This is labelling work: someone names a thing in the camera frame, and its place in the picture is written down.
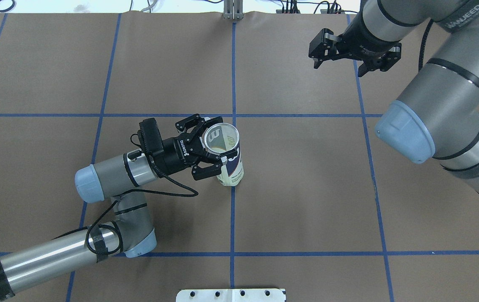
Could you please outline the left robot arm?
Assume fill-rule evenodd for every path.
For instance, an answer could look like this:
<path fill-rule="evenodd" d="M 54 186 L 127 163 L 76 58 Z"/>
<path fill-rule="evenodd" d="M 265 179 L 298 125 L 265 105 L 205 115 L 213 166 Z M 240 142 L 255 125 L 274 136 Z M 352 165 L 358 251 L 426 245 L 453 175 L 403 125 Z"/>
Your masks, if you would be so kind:
<path fill-rule="evenodd" d="M 151 191 L 143 186 L 171 180 L 172 174 L 188 168 L 195 180 L 220 174 L 222 161 L 237 151 L 212 153 L 203 134 L 222 121 L 221 116 L 194 114 L 175 123 L 178 136 L 163 139 L 155 118 L 144 119 L 135 134 L 136 149 L 79 170 L 75 184 L 82 200 L 90 204 L 110 199 L 106 212 L 113 211 L 115 217 L 103 223 L 101 215 L 89 226 L 0 256 L 0 302 L 119 253 L 135 258 L 151 252 L 157 239 L 145 198 Z"/>

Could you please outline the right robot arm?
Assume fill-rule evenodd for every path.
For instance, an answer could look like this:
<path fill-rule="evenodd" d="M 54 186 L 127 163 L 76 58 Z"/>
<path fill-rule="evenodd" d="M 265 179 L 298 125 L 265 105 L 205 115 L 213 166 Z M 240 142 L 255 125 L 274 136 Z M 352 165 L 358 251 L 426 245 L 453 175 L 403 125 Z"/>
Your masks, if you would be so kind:
<path fill-rule="evenodd" d="M 358 76 L 389 70 L 402 39 L 426 19 L 449 37 L 375 126 L 376 136 L 413 163 L 429 158 L 479 194 L 479 0 L 368 0 L 339 35 L 321 29 L 309 44 L 314 68 L 362 61 Z"/>

